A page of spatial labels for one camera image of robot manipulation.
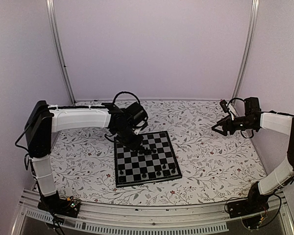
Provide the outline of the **black chess piece cluster piece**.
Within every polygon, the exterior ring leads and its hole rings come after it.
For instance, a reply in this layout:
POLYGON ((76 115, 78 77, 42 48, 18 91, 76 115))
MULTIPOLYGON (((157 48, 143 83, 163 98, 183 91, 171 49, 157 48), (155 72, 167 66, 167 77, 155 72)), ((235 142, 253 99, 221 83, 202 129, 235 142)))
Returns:
POLYGON ((140 146, 138 149, 138 154, 140 155, 151 155, 157 153, 157 149, 150 149, 147 147, 140 146))

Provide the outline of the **black and grey chessboard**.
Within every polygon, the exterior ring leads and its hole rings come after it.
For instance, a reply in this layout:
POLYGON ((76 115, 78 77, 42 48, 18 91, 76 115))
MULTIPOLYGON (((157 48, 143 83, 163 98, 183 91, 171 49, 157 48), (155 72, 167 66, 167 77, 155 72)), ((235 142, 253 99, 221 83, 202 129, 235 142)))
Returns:
POLYGON ((115 159, 115 184, 117 188, 131 187, 146 183, 172 181, 182 178, 182 173, 173 150, 173 146, 167 131, 142 134, 143 141, 140 146, 157 149, 157 153, 151 155, 140 155, 138 150, 132 151, 121 143, 114 142, 115 159), (163 170, 162 165, 167 164, 168 169, 163 170), (175 164, 176 172, 171 174, 169 166, 175 164), (125 176, 126 182, 119 183, 119 177, 125 176))

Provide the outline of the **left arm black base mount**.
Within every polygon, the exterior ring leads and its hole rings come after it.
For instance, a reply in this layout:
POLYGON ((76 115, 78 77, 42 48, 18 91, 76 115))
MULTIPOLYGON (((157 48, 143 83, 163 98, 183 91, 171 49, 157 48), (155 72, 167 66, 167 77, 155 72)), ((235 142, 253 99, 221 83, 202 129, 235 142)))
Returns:
POLYGON ((73 196, 60 198, 59 193, 51 196, 41 196, 38 209, 49 212, 50 214, 63 215, 77 218, 80 210, 81 200, 73 196))

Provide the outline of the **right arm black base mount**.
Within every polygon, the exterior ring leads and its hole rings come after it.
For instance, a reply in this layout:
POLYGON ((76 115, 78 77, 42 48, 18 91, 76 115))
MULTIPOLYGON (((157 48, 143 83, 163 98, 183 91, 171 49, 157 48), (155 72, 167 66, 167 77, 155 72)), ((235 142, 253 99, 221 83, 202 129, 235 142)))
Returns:
POLYGON ((262 222, 267 216, 269 209, 268 195, 262 195, 258 189, 258 182, 254 183, 247 195, 247 198, 234 202, 226 202, 224 210, 230 215, 230 218, 241 217, 245 215, 251 215, 264 211, 264 215, 258 214, 242 220, 243 225, 250 230, 260 228, 262 222))

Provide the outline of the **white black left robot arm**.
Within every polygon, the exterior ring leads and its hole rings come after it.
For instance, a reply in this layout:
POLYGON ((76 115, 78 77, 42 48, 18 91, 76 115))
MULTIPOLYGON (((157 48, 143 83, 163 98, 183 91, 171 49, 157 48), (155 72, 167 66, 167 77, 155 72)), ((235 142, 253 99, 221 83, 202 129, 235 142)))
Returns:
POLYGON ((19 141, 25 137, 25 168, 32 170, 45 206, 52 212, 60 212, 63 202, 57 197, 49 157, 52 135, 70 129, 105 128, 122 145, 137 150, 143 139, 139 131, 147 126, 147 120, 148 114, 139 102, 119 108, 114 103, 58 106, 40 100, 30 114, 23 133, 15 141, 15 146, 22 148, 19 141))

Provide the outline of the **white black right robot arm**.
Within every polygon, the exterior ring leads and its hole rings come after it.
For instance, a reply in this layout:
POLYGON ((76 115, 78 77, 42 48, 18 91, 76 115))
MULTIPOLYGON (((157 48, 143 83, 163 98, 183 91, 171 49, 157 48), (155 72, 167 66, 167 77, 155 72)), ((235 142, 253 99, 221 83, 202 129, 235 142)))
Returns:
POLYGON ((230 101, 221 100, 220 106, 226 116, 212 126, 212 130, 223 136, 239 131, 254 134, 264 132, 264 137, 257 137, 253 143, 259 153, 273 161, 265 161, 268 175, 254 183, 248 199, 244 201, 244 210, 255 213, 271 195, 294 181, 294 115, 262 111, 259 99, 248 97, 240 101, 244 106, 244 115, 239 116, 233 106, 235 97, 230 101))

